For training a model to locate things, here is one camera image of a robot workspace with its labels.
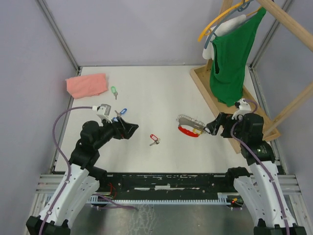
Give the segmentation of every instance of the white table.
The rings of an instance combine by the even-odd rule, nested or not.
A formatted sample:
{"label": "white table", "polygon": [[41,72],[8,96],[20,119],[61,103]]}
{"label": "white table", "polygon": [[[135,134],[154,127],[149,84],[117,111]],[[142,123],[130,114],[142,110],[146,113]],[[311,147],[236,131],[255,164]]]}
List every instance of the white table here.
{"label": "white table", "polygon": [[[241,154],[236,154],[227,139],[209,134],[193,138],[178,130],[176,118],[180,114],[204,123],[215,118],[189,75],[193,66],[136,66],[136,67],[83,67],[82,75],[106,73],[109,90],[99,96],[74,100],[73,107],[103,103],[121,111],[125,121],[136,123],[139,128],[129,140],[115,140],[100,150],[96,167],[108,172],[177,172],[221,173],[230,167],[245,166]],[[111,86],[118,91],[117,100]],[[246,68],[245,86],[256,99],[255,91]],[[82,125],[100,118],[91,110],[74,110],[70,113],[61,149],[70,158]],[[150,135],[161,139],[159,145],[149,146]],[[65,171],[62,156],[58,158],[56,171]]]}

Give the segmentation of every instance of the gray wall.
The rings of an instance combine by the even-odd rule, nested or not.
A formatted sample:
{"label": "gray wall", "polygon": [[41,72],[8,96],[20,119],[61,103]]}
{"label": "gray wall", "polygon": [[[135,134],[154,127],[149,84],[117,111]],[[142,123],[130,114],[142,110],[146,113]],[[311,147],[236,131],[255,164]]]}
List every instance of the gray wall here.
{"label": "gray wall", "polygon": [[[204,27],[219,0],[46,0],[80,66],[204,64]],[[277,0],[279,5],[285,0]],[[245,13],[259,7],[254,1]],[[254,57],[274,18],[262,21]]]}
{"label": "gray wall", "polygon": [[1,2],[0,42],[0,233],[20,235],[75,73],[34,0]]}
{"label": "gray wall", "polygon": [[[295,1],[289,14],[313,33],[312,0]],[[280,26],[257,67],[270,116],[273,118],[313,81],[313,53]],[[313,98],[285,120],[279,137],[289,173],[296,174],[313,218]]]}

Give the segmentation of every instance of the white cloth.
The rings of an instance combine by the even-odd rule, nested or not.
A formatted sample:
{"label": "white cloth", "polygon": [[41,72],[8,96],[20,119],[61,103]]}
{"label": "white cloth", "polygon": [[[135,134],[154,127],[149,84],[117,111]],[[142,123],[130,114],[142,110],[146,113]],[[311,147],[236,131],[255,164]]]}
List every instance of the white cloth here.
{"label": "white cloth", "polygon": [[[216,29],[215,34],[217,36],[223,36],[223,35],[227,34],[228,32],[232,31],[234,28],[236,28],[240,24],[242,24],[245,20],[246,20],[246,15],[240,15],[240,16],[237,16],[237,17],[235,17],[229,21],[226,21],[226,22],[222,23],[218,27],[218,29]],[[215,39],[215,35],[212,35],[210,41],[213,41],[214,39]],[[206,49],[205,48],[203,49],[202,57],[206,60],[209,60],[209,59],[214,60],[214,49],[213,49],[213,45],[211,42],[209,42]]]}

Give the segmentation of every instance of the clothes hanger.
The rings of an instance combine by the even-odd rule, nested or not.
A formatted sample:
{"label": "clothes hanger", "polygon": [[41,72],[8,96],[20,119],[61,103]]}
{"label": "clothes hanger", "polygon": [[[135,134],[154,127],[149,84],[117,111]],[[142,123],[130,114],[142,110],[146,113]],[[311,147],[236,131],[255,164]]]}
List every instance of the clothes hanger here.
{"label": "clothes hanger", "polygon": [[[239,11],[239,12],[242,12],[244,11],[245,9],[247,9],[247,7],[249,6],[249,4],[252,2],[253,0],[241,0],[240,3],[232,6],[231,8],[227,9],[226,11],[224,11],[222,14],[220,14],[217,18],[215,18],[210,24],[207,25],[207,27],[205,27],[205,29],[201,32],[199,38],[198,38],[198,42],[201,41],[201,39],[204,37],[204,36],[207,36],[209,34],[212,34],[212,30],[211,30],[211,27],[212,25],[217,21],[219,20],[221,17],[225,16],[227,13],[230,12],[230,14],[228,14],[225,18],[229,18],[230,15],[232,15],[233,13],[235,13],[236,11]],[[262,7],[259,7],[258,10],[254,11],[254,12],[251,12],[249,14],[247,14],[246,16],[250,16],[256,12],[258,12]]]}
{"label": "clothes hanger", "polygon": [[[247,9],[247,7],[249,6],[249,4],[250,4],[252,1],[254,1],[254,0],[244,1],[244,3],[243,3],[241,6],[239,6],[239,7],[236,8],[236,9],[233,9],[227,16],[225,16],[225,18],[224,18],[221,22],[219,22],[213,30],[211,30],[211,31],[208,33],[208,34],[210,34],[210,35],[209,35],[209,37],[208,37],[208,38],[206,39],[206,41],[205,41],[204,48],[207,49],[207,46],[209,45],[209,42],[210,42],[210,40],[211,40],[211,38],[212,38],[213,35],[215,35],[215,37],[217,37],[217,35],[215,34],[215,31],[218,29],[218,27],[219,27],[222,23],[224,23],[224,22],[225,22],[233,13],[235,13],[236,11],[242,12],[242,11],[244,11],[245,9]],[[257,10],[254,11],[254,12],[251,12],[251,13],[247,14],[246,16],[250,16],[250,15],[252,15],[252,14],[258,12],[261,8],[262,8],[262,7],[259,7],[259,9],[257,9]]]}

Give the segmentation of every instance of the wooden clothes rack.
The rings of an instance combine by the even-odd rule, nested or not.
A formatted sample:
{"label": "wooden clothes rack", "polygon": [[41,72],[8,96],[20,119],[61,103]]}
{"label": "wooden clothes rack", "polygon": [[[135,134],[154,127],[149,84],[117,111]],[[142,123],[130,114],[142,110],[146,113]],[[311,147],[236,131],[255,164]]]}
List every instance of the wooden clothes rack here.
{"label": "wooden clothes rack", "polygon": [[[294,34],[304,45],[306,45],[313,52],[313,35],[310,34],[302,25],[295,21],[290,15],[283,11],[272,0],[257,0],[274,18],[276,18],[282,25],[284,25],[292,34]],[[220,14],[232,6],[233,0],[223,0]],[[218,102],[210,89],[210,73],[212,67],[212,60],[208,60],[206,65],[200,66],[190,70],[190,75],[196,83],[204,100],[210,107],[215,117],[220,112],[233,114],[237,109],[235,106],[227,107],[225,104]],[[258,107],[257,114],[264,118],[263,134],[264,140],[272,141],[280,136],[277,126],[290,116],[292,112],[298,109],[305,101],[307,101],[313,94],[313,82],[311,82],[283,111],[277,115],[274,120],[270,120],[264,110]],[[243,87],[243,98],[255,100],[250,92]],[[229,139],[236,153],[240,153],[240,145],[234,139]]]}

